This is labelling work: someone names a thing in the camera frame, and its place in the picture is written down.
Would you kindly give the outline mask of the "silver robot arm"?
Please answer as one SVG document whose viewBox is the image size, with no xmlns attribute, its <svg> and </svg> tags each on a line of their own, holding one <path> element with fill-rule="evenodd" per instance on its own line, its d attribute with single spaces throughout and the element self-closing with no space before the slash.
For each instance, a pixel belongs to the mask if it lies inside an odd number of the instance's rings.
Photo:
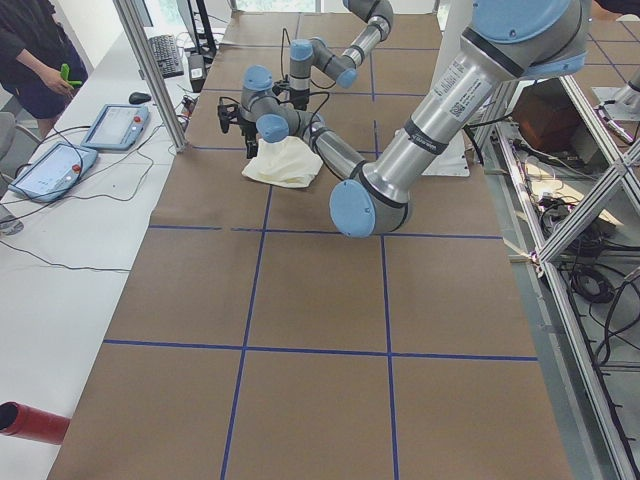
<svg viewBox="0 0 640 480">
<path fill-rule="evenodd" d="M 223 129 L 241 128 L 249 156 L 263 141 L 303 140 L 339 180 L 330 215 L 349 237 L 390 233 L 409 219 L 410 187 L 500 84 L 570 75 L 586 58 L 589 2 L 475 1 L 458 54 L 381 156 L 368 162 L 307 109 L 313 70 L 349 87 L 358 67 L 392 31 L 389 2 L 350 1 L 347 8 L 365 27 L 343 54 L 333 54 L 319 38 L 292 43 L 284 84 L 291 107 L 280 101 L 271 72 L 254 65 L 245 72 L 240 100 L 220 103 L 217 114 Z"/>
<path fill-rule="evenodd" d="M 358 78 L 358 68 L 374 48 L 386 41 L 394 24 L 394 10 L 384 0 L 345 1 L 343 6 L 364 22 L 359 34 L 349 43 L 338 44 L 342 50 L 320 36 L 288 40 L 282 36 L 281 47 L 289 51 L 289 70 L 275 82 L 272 92 L 287 95 L 295 109 L 306 110 L 314 86 L 312 71 L 317 70 L 330 80 L 332 87 L 349 89 Z"/>
</svg>

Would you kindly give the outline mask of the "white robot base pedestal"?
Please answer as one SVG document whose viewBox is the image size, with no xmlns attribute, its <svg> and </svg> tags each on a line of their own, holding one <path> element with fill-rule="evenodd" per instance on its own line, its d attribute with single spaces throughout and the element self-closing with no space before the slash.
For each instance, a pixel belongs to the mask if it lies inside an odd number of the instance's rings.
<svg viewBox="0 0 640 480">
<path fill-rule="evenodd" d="M 446 111 L 453 105 L 455 88 L 462 85 L 470 69 L 455 61 L 461 53 L 461 34 L 472 18 L 470 1 L 452 1 L 440 45 L 431 88 L 396 131 L 380 158 L 363 169 L 363 179 L 382 184 L 403 197 L 421 176 L 470 175 L 460 130 L 463 122 Z"/>
</svg>

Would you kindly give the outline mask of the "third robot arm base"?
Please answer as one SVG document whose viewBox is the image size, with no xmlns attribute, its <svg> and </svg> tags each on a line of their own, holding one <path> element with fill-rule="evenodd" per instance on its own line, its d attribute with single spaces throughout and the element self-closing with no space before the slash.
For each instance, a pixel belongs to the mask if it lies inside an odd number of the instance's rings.
<svg viewBox="0 0 640 480">
<path fill-rule="evenodd" d="M 597 109 L 607 120 L 639 120 L 639 70 L 623 87 L 592 87 L 598 99 Z"/>
</svg>

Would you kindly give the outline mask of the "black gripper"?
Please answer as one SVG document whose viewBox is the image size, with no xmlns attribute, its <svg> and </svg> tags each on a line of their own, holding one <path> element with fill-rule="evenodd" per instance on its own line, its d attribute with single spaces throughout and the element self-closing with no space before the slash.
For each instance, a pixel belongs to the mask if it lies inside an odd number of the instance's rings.
<svg viewBox="0 0 640 480">
<path fill-rule="evenodd" d="M 240 102 L 231 97 L 220 97 L 217 116 L 223 134 L 228 134 L 232 125 L 240 128 L 245 140 L 246 157 L 255 158 L 258 154 L 258 130 L 254 122 L 244 118 Z"/>
<path fill-rule="evenodd" d="M 296 110 L 306 111 L 310 96 L 310 78 L 297 78 L 286 75 L 283 79 L 275 82 L 272 91 L 276 96 L 283 92 L 288 93 L 288 101 Z"/>
</svg>

